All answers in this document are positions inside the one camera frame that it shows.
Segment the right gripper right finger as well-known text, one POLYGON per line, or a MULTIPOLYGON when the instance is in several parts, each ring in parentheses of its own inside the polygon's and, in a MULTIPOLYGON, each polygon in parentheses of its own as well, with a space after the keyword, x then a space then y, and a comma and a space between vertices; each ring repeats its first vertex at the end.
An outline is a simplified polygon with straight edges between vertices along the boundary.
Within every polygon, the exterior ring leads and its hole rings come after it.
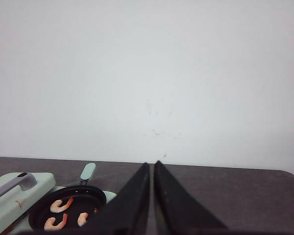
POLYGON ((199 235, 227 226, 194 199, 161 161, 154 166, 154 207, 160 235, 199 235))

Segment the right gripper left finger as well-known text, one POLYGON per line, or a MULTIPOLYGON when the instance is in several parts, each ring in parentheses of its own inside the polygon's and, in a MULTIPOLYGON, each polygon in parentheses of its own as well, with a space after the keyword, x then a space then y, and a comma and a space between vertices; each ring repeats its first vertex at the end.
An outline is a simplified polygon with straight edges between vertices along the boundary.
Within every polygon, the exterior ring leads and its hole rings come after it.
POLYGON ((117 196, 83 227, 84 235, 145 235, 149 211, 150 167, 142 164, 117 196))

